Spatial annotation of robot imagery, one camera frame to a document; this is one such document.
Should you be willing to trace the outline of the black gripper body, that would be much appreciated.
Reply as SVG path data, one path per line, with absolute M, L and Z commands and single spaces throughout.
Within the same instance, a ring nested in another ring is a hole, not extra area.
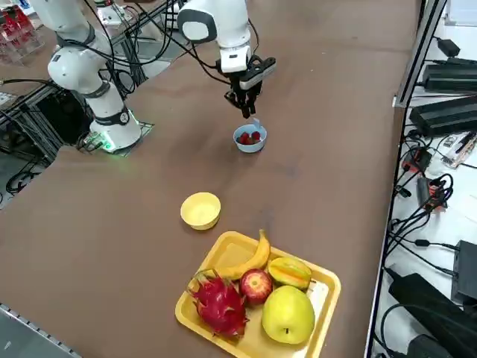
M 235 92 L 240 98 L 245 98 L 245 95 L 250 90 L 255 90 L 260 93 L 260 86 L 262 83 L 262 73 L 254 71 L 242 71 L 226 73 L 231 83 L 231 90 Z

